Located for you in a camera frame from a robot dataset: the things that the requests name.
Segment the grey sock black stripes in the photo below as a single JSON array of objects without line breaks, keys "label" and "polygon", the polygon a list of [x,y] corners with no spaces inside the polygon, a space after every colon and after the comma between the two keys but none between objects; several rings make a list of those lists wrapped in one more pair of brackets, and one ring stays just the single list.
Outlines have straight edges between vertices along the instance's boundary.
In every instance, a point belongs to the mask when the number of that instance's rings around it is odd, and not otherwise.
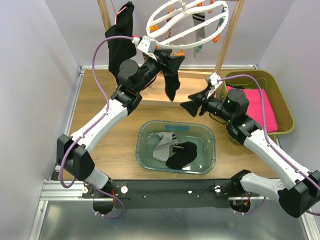
[{"label": "grey sock black stripes", "polygon": [[178,144],[178,140],[174,132],[159,132],[157,135],[160,142],[153,150],[152,156],[160,162],[166,162],[170,155],[170,147]]}]

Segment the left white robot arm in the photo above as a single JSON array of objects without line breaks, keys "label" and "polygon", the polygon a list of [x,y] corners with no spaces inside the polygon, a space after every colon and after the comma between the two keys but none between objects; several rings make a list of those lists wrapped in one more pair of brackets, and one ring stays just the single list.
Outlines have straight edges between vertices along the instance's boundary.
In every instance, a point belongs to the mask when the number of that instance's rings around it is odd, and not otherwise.
[{"label": "left white robot arm", "polygon": [[119,66],[119,85],[108,103],[84,127],[71,136],[62,134],[57,139],[56,162],[75,179],[93,186],[101,198],[111,191],[111,178],[99,170],[92,157],[100,140],[120,121],[129,116],[142,100],[143,91],[158,73],[162,73],[168,88],[179,81],[178,70],[185,56],[173,56],[170,49],[156,49],[142,66],[132,59]]}]

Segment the black sock tan stripes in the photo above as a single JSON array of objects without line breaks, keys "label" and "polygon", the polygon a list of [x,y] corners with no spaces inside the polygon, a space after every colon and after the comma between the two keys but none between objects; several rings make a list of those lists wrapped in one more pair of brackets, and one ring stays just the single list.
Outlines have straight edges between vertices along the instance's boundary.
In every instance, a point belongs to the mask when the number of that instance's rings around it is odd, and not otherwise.
[{"label": "black sock tan stripes", "polygon": [[164,82],[165,82],[165,93],[167,95],[167,97],[169,98],[169,100],[171,102],[174,101],[175,96],[176,96],[176,92],[177,90],[180,88],[180,81],[179,81],[179,73],[176,72],[175,74],[168,74],[165,72],[161,72],[161,74],[164,77]]}]

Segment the white round clip hanger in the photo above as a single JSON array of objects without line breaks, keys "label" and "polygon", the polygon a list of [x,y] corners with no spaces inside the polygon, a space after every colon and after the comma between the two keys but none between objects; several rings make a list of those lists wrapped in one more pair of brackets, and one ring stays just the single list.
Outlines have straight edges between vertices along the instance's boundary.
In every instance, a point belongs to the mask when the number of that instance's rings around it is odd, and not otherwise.
[{"label": "white round clip hanger", "polygon": [[[164,19],[164,21],[162,21],[162,22],[156,23],[156,25],[153,25],[152,27],[149,28],[149,31],[150,31],[149,33],[152,33],[149,36],[147,35],[147,31],[146,31],[147,26],[146,26],[145,27],[146,35],[150,38],[155,39],[157,41],[157,46],[159,46],[160,48],[163,48],[163,49],[180,50],[181,48],[174,49],[173,46],[180,47],[180,45],[188,45],[188,44],[193,44],[196,41],[201,41],[201,40],[207,38],[208,36],[212,35],[217,30],[217,28],[220,28],[222,22],[225,20],[225,17],[219,17],[218,15],[222,14],[223,12],[226,13],[226,9],[227,9],[228,16],[229,16],[228,4],[226,5],[228,8],[223,7],[223,5],[220,5],[216,8],[214,8],[213,10],[209,10],[209,11],[208,11],[208,9],[204,10],[202,8],[202,6],[208,6],[208,5],[213,4],[217,1],[218,0],[214,0],[211,2],[209,0],[203,0],[200,4],[195,5],[195,7],[199,7],[199,8],[189,9],[192,12],[196,12],[196,13],[191,13],[191,15],[186,16],[183,14],[183,12],[180,12],[180,14],[181,14],[180,17],[179,17],[179,15],[175,15],[175,16],[173,16],[175,18],[170,17],[170,18]],[[193,0],[185,0],[186,5],[190,4],[191,2],[193,2]],[[158,13],[156,16],[154,16],[154,20],[159,19],[159,18],[173,12],[174,10],[180,9],[180,11],[181,11],[181,6],[182,5],[180,2],[176,2],[172,5],[170,4],[169,6],[165,7],[163,10],[161,10],[160,13]],[[218,16],[217,20],[208,24],[207,20],[209,20],[210,18],[215,17],[215,16]],[[174,19],[179,19],[181,17],[183,19],[181,21],[179,21],[178,23],[176,23],[174,26],[172,26],[172,28],[170,28],[169,31],[166,31],[161,36],[155,37],[155,35],[158,35],[155,32],[156,30],[159,30],[160,28],[164,27],[166,24],[170,24],[170,23],[172,24],[173,23],[172,21]],[[198,27],[198,29],[194,32],[186,34],[185,31],[192,28],[192,27]],[[176,40],[171,40],[172,41],[171,43],[164,43],[163,42],[163,41],[166,41],[166,42],[170,41],[169,38],[172,38],[173,36],[176,36],[175,38],[177,38],[181,33],[184,33],[183,35],[185,35],[185,34],[186,35],[182,38],[178,38]]]}]

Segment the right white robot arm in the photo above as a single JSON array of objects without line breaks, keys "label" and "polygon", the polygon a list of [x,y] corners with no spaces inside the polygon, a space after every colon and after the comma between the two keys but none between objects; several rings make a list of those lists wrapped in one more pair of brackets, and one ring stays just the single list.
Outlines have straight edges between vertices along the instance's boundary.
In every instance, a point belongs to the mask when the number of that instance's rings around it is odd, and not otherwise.
[{"label": "right white robot arm", "polygon": [[232,88],[224,101],[207,97],[208,89],[189,96],[180,105],[195,117],[205,112],[227,122],[228,134],[240,145],[259,156],[278,176],[264,178],[242,170],[231,178],[230,191],[241,196],[245,192],[267,197],[280,204],[294,218],[299,218],[320,201],[320,172],[311,172],[273,144],[264,129],[247,115],[249,100],[243,90]]}]

